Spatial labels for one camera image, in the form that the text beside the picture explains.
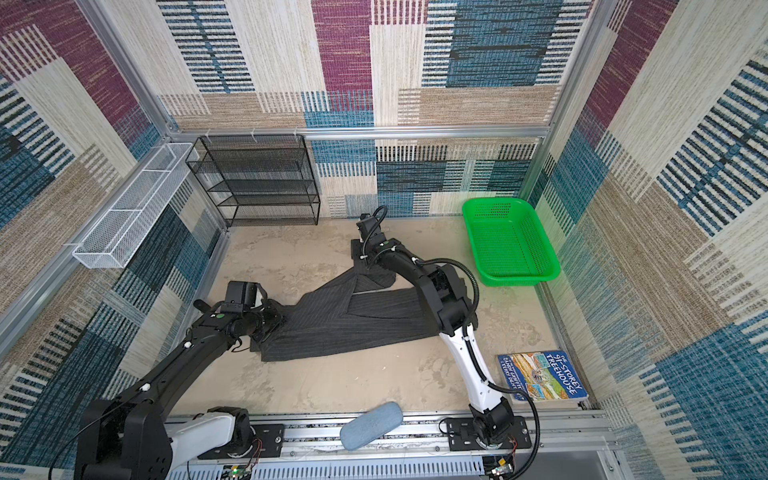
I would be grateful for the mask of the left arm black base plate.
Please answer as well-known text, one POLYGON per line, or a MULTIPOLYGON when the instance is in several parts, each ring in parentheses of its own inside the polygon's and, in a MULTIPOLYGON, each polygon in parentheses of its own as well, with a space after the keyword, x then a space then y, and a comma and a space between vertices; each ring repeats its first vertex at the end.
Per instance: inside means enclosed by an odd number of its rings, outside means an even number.
POLYGON ((252 424, 253 442, 243 455, 251 461, 262 461, 264 458, 279 458, 282 453, 285 425, 284 424, 252 424))

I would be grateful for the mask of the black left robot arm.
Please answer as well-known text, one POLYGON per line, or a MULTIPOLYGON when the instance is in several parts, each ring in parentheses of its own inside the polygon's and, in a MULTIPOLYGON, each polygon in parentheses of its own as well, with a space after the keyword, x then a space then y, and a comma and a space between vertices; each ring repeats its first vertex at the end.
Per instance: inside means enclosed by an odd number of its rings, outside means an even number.
POLYGON ((77 479, 164 479, 209 452, 252 458, 261 442, 239 407, 214 407, 174 428, 176 403, 225 352, 245 337, 258 345, 281 327, 284 308, 255 282, 229 283, 224 300, 193 303, 200 317, 184 340, 148 374, 112 400, 93 401, 77 434, 77 479))

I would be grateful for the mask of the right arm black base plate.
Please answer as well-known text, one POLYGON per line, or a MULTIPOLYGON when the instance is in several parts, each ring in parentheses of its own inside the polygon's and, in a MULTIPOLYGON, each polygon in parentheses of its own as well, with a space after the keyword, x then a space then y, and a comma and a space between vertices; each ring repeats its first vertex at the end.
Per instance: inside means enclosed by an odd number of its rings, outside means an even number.
POLYGON ((531 430, 522 416, 515 416, 510 430, 496 443, 479 440, 471 417, 446 417, 438 422, 438 430, 449 442, 450 451, 530 449, 531 430))

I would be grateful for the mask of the dark pinstriped long sleeve shirt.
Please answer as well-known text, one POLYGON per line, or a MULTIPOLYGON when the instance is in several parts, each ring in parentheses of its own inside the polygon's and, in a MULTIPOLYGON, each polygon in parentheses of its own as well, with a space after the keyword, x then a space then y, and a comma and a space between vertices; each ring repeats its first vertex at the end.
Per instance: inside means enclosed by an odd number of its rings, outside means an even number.
POLYGON ((436 336, 415 288, 393 290, 396 274, 354 265, 298 303, 284 305, 287 321, 266 342, 251 339, 263 362, 354 352, 436 336))

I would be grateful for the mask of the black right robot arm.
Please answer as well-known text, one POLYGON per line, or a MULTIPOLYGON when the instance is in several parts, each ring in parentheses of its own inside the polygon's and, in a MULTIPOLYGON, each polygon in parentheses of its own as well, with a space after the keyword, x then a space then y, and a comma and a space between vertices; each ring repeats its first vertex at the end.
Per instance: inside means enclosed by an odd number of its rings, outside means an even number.
POLYGON ((479 286, 462 263, 448 259, 424 260, 381 229, 388 208, 363 213, 357 222, 360 258, 407 280, 416 290, 422 312, 436 323, 464 380, 473 427, 479 444, 496 448, 510 436, 514 411, 504 393, 492 386, 490 371, 478 352, 474 330, 478 325, 479 286))

